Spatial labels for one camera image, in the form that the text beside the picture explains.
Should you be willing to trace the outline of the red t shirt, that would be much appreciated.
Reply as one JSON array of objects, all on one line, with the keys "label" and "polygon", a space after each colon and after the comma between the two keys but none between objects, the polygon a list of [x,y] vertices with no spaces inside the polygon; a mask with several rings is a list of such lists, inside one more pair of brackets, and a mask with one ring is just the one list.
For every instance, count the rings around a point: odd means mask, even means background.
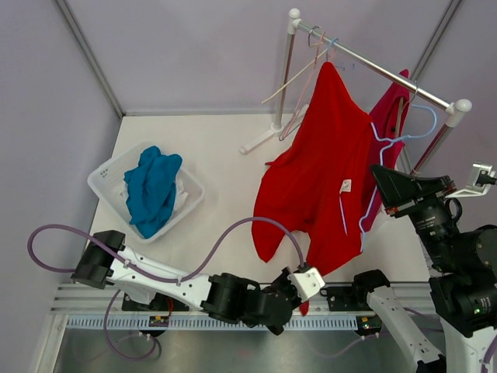
[{"label": "red t shirt", "polygon": [[308,233],[306,261],[322,276],[360,254],[371,123],[325,62],[292,145],[261,180],[253,214]]}]

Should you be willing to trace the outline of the white t shirt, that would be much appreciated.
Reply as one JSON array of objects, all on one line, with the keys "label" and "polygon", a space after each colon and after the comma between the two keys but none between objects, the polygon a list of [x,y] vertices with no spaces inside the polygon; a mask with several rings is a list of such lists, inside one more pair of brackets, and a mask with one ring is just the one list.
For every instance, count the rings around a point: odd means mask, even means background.
[{"label": "white t shirt", "polygon": [[[179,211],[182,209],[189,195],[184,187],[182,179],[178,176],[176,177],[175,185],[176,185],[176,197],[172,209],[172,217],[175,216],[177,213],[179,213]],[[123,204],[125,204],[128,198],[127,184],[124,181],[122,181],[121,183],[118,184],[118,186],[115,188],[114,191],[116,192],[120,201]]]}]

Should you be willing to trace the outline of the light blue wire hanger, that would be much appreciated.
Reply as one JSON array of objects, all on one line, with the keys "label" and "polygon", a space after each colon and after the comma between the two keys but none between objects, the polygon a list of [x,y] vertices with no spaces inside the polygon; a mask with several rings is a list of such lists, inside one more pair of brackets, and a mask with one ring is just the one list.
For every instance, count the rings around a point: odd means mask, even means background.
[{"label": "light blue wire hanger", "polygon": [[[338,65],[337,65],[337,64],[333,61],[333,60],[334,60],[334,58],[335,58],[336,49],[334,49],[334,48],[332,47],[332,46],[333,46],[336,42],[338,42],[338,41],[339,41],[339,39],[338,39],[338,38],[333,38],[333,39],[332,39],[332,40],[331,40],[328,44],[325,44],[325,42],[323,41],[323,42],[324,42],[324,44],[322,44],[320,51],[324,51],[324,50],[325,50],[325,48],[327,47],[327,48],[328,48],[328,53],[327,53],[327,54],[324,54],[323,56],[321,56],[321,57],[319,58],[319,61],[318,61],[318,67],[317,67],[317,69],[316,69],[315,76],[314,76],[314,78],[313,78],[313,80],[312,80],[312,82],[311,82],[311,94],[310,94],[310,97],[309,97],[309,100],[308,100],[308,106],[309,106],[310,101],[311,101],[311,96],[312,96],[312,92],[313,92],[313,84],[314,84],[314,83],[316,82],[316,80],[317,80],[317,77],[318,77],[318,72],[319,72],[319,69],[321,68],[321,66],[322,66],[325,62],[330,62],[330,63],[333,63],[335,67],[337,67],[337,66],[338,66]],[[303,115],[303,118],[302,118],[302,120],[301,120],[301,122],[300,122],[299,126],[298,126],[298,127],[297,127],[294,131],[292,131],[290,134],[293,134],[294,132],[296,132],[296,131],[297,131],[297,129],[300,127],[300,125],[301,125],[301,124],[302,124],[302,122],[303,122],[304,115]]]}]

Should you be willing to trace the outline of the blue t shirt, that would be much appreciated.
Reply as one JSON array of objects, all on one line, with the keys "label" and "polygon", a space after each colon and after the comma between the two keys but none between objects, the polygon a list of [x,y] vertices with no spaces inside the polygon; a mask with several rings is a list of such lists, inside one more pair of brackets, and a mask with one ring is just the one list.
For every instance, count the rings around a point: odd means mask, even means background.
[{"label": "blue t shirt", "polygon": [[164,155],[154,145],[141,153],[137,167],[124,173],[130,224],[143,238],[151,238],[171,218],[181,165],[180,155]]}]

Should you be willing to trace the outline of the pink wire hanger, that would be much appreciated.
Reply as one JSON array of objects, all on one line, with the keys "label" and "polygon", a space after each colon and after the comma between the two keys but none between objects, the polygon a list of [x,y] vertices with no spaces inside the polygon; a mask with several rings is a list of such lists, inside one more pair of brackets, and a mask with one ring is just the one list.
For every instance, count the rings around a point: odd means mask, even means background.
[{"label": "pink wire hanger", "polygon": [[315,76],[315,70],[312,70],[312,68],[309,68],[310,70],[309,75],[303,85],[303,88],[301,90],[301,94],[299,95],[299,98],[297,100],[297,104],[294,107],[294,111],[289,119],[289,121],[285,124],[283,127],[283,130],[279,136],[279,140],[283,141],[290,135],[292,131],[294,131],[300,124],[304,112],[308,107],[308,100],[311,94],[311,82]]}]

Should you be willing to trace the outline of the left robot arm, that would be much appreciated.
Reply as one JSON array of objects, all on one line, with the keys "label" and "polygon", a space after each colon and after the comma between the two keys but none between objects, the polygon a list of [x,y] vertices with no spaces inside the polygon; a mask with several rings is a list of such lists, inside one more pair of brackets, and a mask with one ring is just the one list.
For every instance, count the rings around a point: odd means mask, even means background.
[{"label": "left robot arm", "polygon": [[293,311],[324,285],[314,267],[285,268],[269,285],[233,274],[195,274],[159,263],[125,246],[117,231],[95,234],[79,260],[73,281],[92,288],[114,286],[150,310],[160,309],[166,296],[212,319],[248,327],[265,326],[279,335]]}]

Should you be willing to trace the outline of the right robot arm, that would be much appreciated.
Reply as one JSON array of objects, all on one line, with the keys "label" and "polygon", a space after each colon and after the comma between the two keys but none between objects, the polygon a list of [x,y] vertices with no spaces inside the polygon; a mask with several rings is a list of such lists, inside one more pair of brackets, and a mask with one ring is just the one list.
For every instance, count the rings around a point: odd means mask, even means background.
[{"label": "right robot arm", "polygon": [[463,197],[480,197],[496,184],[491,166],[475,163],[465,188],[449,176],[422,178],[380,165],[370,168],[388,215],[409,217],[438,276],[429,279],[445,352],[425,338],[380,270],[357,274],[351,299],[388,328],[414,372],[490,372],[496,352],[496,227],[457,227]]}]

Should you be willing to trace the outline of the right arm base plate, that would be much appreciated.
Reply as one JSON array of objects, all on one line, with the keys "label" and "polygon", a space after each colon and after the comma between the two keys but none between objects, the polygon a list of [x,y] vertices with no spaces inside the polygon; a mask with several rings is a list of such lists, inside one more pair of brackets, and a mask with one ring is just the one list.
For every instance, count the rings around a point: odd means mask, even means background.
[{"label": "right arm base plate", "polygon": [[333,312],[369,312],[366,296],[357,293],[352,286],[329,286],[320,290],[326,298],[328,309]]}]

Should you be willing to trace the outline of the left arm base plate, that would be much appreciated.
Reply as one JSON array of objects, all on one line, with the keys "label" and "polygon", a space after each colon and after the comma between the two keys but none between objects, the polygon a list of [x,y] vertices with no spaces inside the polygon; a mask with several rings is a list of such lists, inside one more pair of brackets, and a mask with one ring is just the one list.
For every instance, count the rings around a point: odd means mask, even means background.
[{"label": "left arm base plate", "polygon": [[189,306],[166,295],[156,294],[149,304],[133,301],[125,293],[121,309],[125,312],[185,312],[189,311]]}]

